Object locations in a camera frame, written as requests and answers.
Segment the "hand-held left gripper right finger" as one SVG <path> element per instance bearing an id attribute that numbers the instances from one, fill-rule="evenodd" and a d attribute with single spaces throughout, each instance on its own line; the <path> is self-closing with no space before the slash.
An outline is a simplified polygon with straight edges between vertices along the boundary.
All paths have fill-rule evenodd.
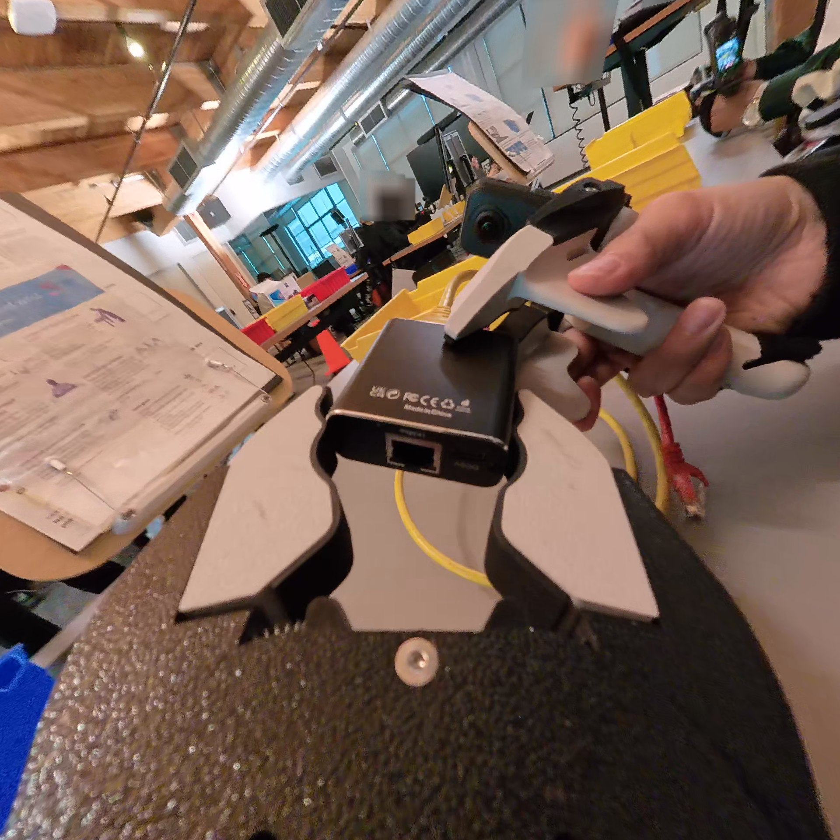
<path id="1" fill-rule="evenodd" d="M 599 613 L 651 623 L 659 609 L 606 458 L 534 393 L 518 394 L 516 468 L 500 490 L 486 575 L 525 623 Z"/>

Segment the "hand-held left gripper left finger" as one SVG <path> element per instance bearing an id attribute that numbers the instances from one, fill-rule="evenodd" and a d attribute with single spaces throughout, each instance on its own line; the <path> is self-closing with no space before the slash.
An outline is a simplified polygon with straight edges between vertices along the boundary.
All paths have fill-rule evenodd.
<path id="1" fill-rule="evenodd" d="M 354 550 L 325 437 L 330 389 L 315 385 L 243 444 L 178 607 L 179 617 L 239 610 L 305 617 L 349 576 Z"/>

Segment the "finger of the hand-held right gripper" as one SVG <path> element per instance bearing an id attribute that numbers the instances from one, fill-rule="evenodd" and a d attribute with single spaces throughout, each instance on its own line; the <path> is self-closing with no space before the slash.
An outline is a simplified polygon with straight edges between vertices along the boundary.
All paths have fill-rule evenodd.
<path id="1" fill-rule="evenodd" d="M 534 394 L 573 424 L 585 420 L 592 409 L 592 400 L 570 373 L 579 352 L 565 333 L 548 327 L 533 328 L 518 351 L 518 389 Z"/>
<path id="2" fill-rule="evenodd" d="M 532 225 L 509 237 L 457 295 L 444 326 L 445 341 L 461 341 L 505 314 L 516 278 L 553 245 L 554 236 Z"/>

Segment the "black network splitter box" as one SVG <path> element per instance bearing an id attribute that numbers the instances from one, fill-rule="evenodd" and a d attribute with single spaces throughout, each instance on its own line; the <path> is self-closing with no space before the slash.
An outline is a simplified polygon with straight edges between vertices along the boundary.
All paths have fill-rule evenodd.
<path id="1" fill-rule="evenodd" d="M 479 331 L 456 343 L 442 324 L 389 321 L 339 394 L 324 398 L 315 449 L 338 458 L 473 487 L 506 475 L 518 343 Z"/>

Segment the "blue plastic bin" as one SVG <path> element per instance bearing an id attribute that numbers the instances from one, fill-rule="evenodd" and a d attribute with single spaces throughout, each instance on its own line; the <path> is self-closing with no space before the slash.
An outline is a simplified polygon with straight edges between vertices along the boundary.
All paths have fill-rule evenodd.
<path id="1" fill-rule="evenodd" d="M 5 829 L 54 687 L 50 673 L 17 644 L 1 657 L 1 831 Z"/>

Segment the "grey desk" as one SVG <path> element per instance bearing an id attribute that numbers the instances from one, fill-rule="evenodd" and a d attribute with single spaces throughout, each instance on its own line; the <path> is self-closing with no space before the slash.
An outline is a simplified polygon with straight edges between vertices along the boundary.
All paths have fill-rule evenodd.
<path id="1" fill-rule="evenodd" d="M 706 188 L 752 182 L 781 161 L 766 131 L 684 144 Z M 765 402 L 721 392 L 668 399 L 687 454 L 707 472 L 707 515 L 670 520 L 747 617 L 805 741 L 829 833 L 838 838 L 838 342 L 800 392 Z M 383 469 L 342 465 L 360 555 L 337 599 L 367 630 L 473 629 L 494 595 L 425 560 L 398 523 Z"/>

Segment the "person's right hand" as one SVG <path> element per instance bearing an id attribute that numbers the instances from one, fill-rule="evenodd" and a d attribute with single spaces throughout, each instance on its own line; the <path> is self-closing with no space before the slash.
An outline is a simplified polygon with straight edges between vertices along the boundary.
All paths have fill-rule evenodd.
<path id="1" fill-rule="evenodd" d="M 666 339 L 643 356 L 570 330 L 579 348 L 570 375 L 599 417 L 602 387 L 625 371 L 641 397 L 682 405 L 719 393 L 732 358 L 725 325 L 783 334 L 823 286 L 827 230 L 805 187 L 786 175 L 671 193 L 645 207 L 636 223 L 573 270 L 570 286 L 589 297 L 640 289 L 683 311 Z"/>

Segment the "large yellow plastic bin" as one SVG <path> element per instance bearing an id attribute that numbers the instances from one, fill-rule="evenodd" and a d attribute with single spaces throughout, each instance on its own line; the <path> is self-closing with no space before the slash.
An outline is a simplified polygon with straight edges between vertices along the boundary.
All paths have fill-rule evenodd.
<path id="1" fill-rule="evenodd" d="M 624 185 L 636 211 L 660 196 L 699 188 L 700 174 L 683 143 L 691 115 L 681 90 L 610 129 L 585 147 L 591 175 Z"/>
<path id="2" fill-rule="evenodd" d="M 467 279 L 471 279 L 487 261 L 478 256 L 469 257 L 420 280 L 414 290 L 399 290 L 341 346 L 353 360 L 362 362 L 385 325 L 391 320 L 405 319 L 444 324 L 454 300 L 466 289 L 466 283 L 463 283 L 458 286 L 452 296 L 449 296 L 449 287 L 452 282 L 462 274 L 467 274 Z"/>

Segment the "wooden document stand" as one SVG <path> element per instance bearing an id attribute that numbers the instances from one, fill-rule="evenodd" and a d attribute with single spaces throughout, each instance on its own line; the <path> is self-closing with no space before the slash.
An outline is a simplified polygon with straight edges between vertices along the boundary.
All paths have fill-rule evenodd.
<path id="1" fill-rule="evenodd" d="M 465 115 L 500 156 L 513 179 L 534 183 L 554 162 L 553 153 L 527 120 L 502 100 L 450 71 L 406 76 L 404 86 Z"/>
<path id="2" fill-rule="evenodd" d="M 226 426 L 210 443 L 190 456 L 183 467 L 178 467 L 172 478 L 165 478 L 163 488 L 145 509 L 134 513 L 124 532 L 106 532 L 97 536 L 85 549 L 74 553 L 55 540 L 37 532 L 6 513 L 2 513 L 2 570 L 19 578 L 32 581 L 61 581 L 90 572 L 108 561 L 114 554 L 127 547 L 154 518 L 179 498 L 194 490 L 233 451 L 243 443 L 247 434 L 255 432 L 268 422 L 287 403 L 292 394 L 291 376 L 285 365 L 262 349 L 252 339 L 236 330 L 215 311 L 206 308 L 180 291 L 170 291 L 149 280 L 137 269 L 128 265 L 104 247 L 95 245 L 68 224 L 61 222 L 46 210 L 15 192 L 2 192 L 2 204 L 15 212 L 45 226 L 57 236 L 85 249 L 110 268 L 117 270 L 131 282 L 148 291 L 156 301 L 166 301 L 182 311 L 190 320 L 200 324 L 240 355 L 250 358 L 269 373 L 267 397 L 256 415 L 244 419 L 237 426 Z"/>

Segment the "orange traffic cone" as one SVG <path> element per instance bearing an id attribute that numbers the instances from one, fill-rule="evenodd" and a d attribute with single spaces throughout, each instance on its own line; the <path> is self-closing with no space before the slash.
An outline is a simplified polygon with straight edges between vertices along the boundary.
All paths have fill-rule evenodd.
<path id="1" fill-rule="evenodd" d="M 350 365 L 351 357 L 329 329 L 320 331 L 316 341 L 329 375 L 337 375 Z"/>

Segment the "small yellow plastic bin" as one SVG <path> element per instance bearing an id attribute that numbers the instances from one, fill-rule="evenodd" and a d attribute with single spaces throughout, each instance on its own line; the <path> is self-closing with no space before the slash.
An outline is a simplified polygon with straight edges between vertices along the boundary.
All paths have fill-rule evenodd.
<path id="1" fill-rule="evenodd" d="M 264 315 L 264 320 L 275 333 L 280 333 L 297 320 L 306 317 L 308 313 L 306 300 L 295 296 L 268 310 Z"/>

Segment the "silver ventilation duct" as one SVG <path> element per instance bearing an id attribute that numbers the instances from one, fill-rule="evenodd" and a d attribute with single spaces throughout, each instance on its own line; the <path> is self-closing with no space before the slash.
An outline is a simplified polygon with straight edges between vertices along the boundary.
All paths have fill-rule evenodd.
<path id="1" fill-rule="evenodd" d="M 402 79 L 443 70 L 514 5 L 502 1 L 391 2 L 373 28 L 278 135 L 265 181 L 298 183 Z"/>
<path id="2" fill-rule="evenodd" d="M 193 213 L 225 177 L 243 143 L 261 124 L 281 91 L 322 42 L 345 1 L 264 1 L 268 21 L 240 60 L 203 137 L 184 140 L 169 166 L 174 181 L 165 209 Z"/>

